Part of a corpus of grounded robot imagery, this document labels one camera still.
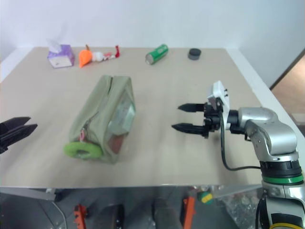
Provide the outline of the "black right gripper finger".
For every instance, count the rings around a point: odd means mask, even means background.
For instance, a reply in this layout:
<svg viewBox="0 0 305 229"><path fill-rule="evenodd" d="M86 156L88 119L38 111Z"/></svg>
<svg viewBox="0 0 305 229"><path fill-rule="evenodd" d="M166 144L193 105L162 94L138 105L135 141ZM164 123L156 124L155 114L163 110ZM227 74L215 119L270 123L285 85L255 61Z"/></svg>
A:
<svg viewBox="0 0 305 229"><path fill-rule="evenodd" d="M205 104L192 104L192 103L186 103L178 106L179 110L185 111L185 112L204 112L205 111Z"/></svg>
<svg viewBox="0 0 305 229"><path fill-rule="evenodd" d="M193 125L193 124L189 124L189 123L179 123L179 124L173 124L172 128L174 128L177 131L187 133L187 134L205 136L205 128L203 126L199 126L199 125Z"/></svg>

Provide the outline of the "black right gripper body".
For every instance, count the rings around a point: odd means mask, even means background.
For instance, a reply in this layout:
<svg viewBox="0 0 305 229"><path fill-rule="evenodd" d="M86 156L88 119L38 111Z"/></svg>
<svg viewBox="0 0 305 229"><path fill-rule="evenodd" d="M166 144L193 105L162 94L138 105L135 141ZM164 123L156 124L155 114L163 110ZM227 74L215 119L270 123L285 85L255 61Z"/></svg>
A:
<svg viewBox="0 0 305 229"><path fill-rule="evenodd" d="M221 127L221 117L223 114L223 103L220 99L216 99L216 108L206 102L204 104L204 120L203 120L203 137L208 138L210 132L218 131Z"/></svg>

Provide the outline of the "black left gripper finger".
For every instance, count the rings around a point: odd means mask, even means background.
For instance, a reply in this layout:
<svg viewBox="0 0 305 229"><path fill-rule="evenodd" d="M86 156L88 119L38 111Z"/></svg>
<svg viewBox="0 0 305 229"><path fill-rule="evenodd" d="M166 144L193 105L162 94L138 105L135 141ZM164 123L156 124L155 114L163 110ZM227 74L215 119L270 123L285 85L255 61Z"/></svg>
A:
<svg viewBox="0 0 305 229"><path fill-rule="evenodd" d="M0 136L22 135L31 130L25 125L30 120L29 117L14 117L0 124Z"/></svg>
<svg viewBox="0 0 305 229"><path fill-rule="evenodd" d="M4 124L0 125L0 153L8 150L8 147L28 137L37 127L37 124L22 125L8 129Z"/></svg>

